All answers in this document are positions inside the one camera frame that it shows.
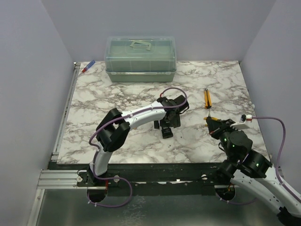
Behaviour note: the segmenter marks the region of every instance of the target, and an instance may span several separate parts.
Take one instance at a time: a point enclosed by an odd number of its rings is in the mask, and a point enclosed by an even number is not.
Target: gray wall
[[[281,118],[287,130],[281,159],[285,178],[301,192],[301,1],[277,0],[241,64],[257,115]],[[276,156],[282,127],[260,121]]]
[[[74,65],[40,0],[0,8],[0,225],[26,224]]]
[[[112,35],[172,35],[179,60],[242,60],[275,0],[42,0],[74,61]]]

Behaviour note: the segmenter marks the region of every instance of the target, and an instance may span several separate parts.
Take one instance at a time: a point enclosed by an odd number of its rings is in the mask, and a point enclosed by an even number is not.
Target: marble tabletop
[[[178,62],[174,81],[169,83],[112,83],[104,62],[96,62],[77,79],[57,163],[90,163],[95,147],[88,140],[110,109],[130,111],[149,105],[172,86],[182,88],[190,104],[181,115],[181,127],[172,128],[174,137],[163,139],[153,123],[144,124],[130,131],[110,163],[222,162],[226,155],[218,148],[219,141],[209,136],[203,120],[208,115],[204,88],[210,91],[212,117],[239,121],[243,113],[255,115],[237,61]],[[177,90],[166,92],[170,98],[180,94]],[[253,140],[253,149],[269,158],[256,120],[245,133]]]

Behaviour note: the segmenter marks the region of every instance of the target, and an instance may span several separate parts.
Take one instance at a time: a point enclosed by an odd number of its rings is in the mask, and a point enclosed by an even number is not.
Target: toolbox
[[[173,37],[110,37],[105,53],[112,82],[171,82],[176,72]]]

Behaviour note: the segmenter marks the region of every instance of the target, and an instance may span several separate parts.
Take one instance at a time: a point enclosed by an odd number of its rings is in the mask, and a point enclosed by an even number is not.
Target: table
[[[153,123],[144,124],[128,134],[109,163],[222,162],[226,155],[218,148],[219,141],[208,135],[203,120],[208,115],[204,109],[204,88],[210,90],[212,117],[238,121],[242,114],[255,115],[237,61],[178,62],[174,81],[170,83],[112,83],[104,62],[96,62],[77,78],[57,163],[90,163],[95,148],[88,140],[110,109],[129,111],[149,105],[172,86],[185,90],[190,104],[190,109],[181,115],[181,127],[172,129],[174,137],[163,139],[161,130],[154,129]],[[166,95],[176,98],[180,92],[172,90]],[[253,140],[253,149],[269,158],[256,120],[245,133]]]

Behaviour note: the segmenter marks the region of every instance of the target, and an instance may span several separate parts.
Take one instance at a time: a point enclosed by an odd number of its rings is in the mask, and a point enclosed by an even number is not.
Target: purple cable
[[[279,118],[265,117],[265,116],[264,117],[252,117],[252,119],[274,119],[274,120],[277,120],[281,123],[282,129],[283,129],[283,136],[282,136],[282,142],[281,142],[281,145],[280,145],[280,149],[279,149],[278,156],[277,156],[277,161],[276,161],[276,176],[277,176],[278,180],[280,181],[280,183],[282,184],[282,186],[288,191],[288,193],[291,194],[296,200],[298,200],[298,202],[301,202],[301,199],[298,196],[296,196],[294,194],[294,192],[291,191],[288,186],[286,186],[286,184],[283,183],[283,180],[282,180],[282,178],[281,178],[281,176],[279,175],[279,172],[278,172],[280,156],[281,156],[281,153],[282,153],[282,149],[283,149],[284,142],[285,142],[285,136],[286,136],[286,129],[285,129],[285,125],[284,125],[283,121]]]
[[[251,200],[251,201],[249,201],[249,202],[238,203],[238,202],[232,202],[232,201],[224,200],[224,199],[222,199],[222,198],[218,195],[218,193],[215,193],[215,195],[216,195],[221,201],[226,202],[226,203],[231,204],[231,205],[237,205],[237,206],[245,206],[245,205],[249,205],[249,204],[252,204],[252,203],[254,203],[255,201],[257,201],[257,199],[254,198],[253,200]]]
[[[89,144],[92,145],[92,146],[97,147],[98,149],[100,149],[100,146],[98,146],[97,144],[93,144],[93,143],[92,143],[92,140],[96,137],[96,135],[97,135],[101,130],[103,130],[105,127],[107,127],[107,126],[110,125],[110,124],[113,124],[114,122],[116,122],[116,121],[118,121],[118,120],[126,119],[126,118],[131,117],[131,115],[133,116],[133,115],[136,115],[136,114],[139,114],[139,113],[141,113],[141,112],[148,111],[148,110],[154,110],[154,109],[170,109],[170,108],[181,107],[181,106],[183,106],[183,105],[187,102],[187,94],[184,92],[184,90],[182,90],[182,89],[180,89],[180,88],[177,88],[177,87],[169,87],[169,88],[165,89],[161,94],[164,94],[164,93],[165,93],[167,90],[169,90],[169,89],[177,89],[177,90],[181,91],[181,92],[185,95],[185,100],[184,100],[184,102],[181,103],[180,105],[176,105],[176,106],[162,106],[162,107],[153,107],[153,108],[149,107],[149,108],[145,108],[145,109],[139,110],[139,111],[137,111],[137,112],[134,112],[134,113],[132,113],[132,114],[128,114],[128,115],[125,115],[125,116],[122,116],[122,117],[113,119],[113,120],[107,122],[106,124],[104,124],[103,126],[101,126],[101,127],[100,127],[100,128],[99,128],[92,136],[91,136],[91,138],[89,139]],[[92,161],[92,164],[93,164],[93,165],[95,165],[95,162],[96,162],[96,158],[97,158],[98,153],[99,153],[99,151],[95,152],[95,155],[94,155],[93,161]],[[113,178],[100,178],[100,177],[98,177],[98,176],[96,175],[96,173],[95,173],[95,167],[93,167],[92,172],[93,172],[93,176],[94,176],[96,179],[99,179],[99,180],[113,180],[113,179],[116,179],[116,178],[114,178],[114,177],[113,177]],[[89,203],[92,203],[92,204],[97,205],[97,206],[109,207],[109,208],[121,207],[121,206],[124,206],[125,204],[127,204],[127,203],[131,200],[132,195],[133,195],[133,188],[132,188],[132,185],[131,185],[131,183],[130,183],[127,179],[125,179],[125,178],[118,178],[118,179],[125,181],[125,182],[129,185],[129,187],[130,187],[130,195],[129,195],[129,197],[128,197],[123,203],[121,203],[121,204],[119,204],[119,205],[105,205],[105,204],[100,204],[100,203],[92,202],[92,201],[90,200],[89,193],[88,193],[88,194],[87,194],[87,198],[88,198],[88,200],[89,200]]]

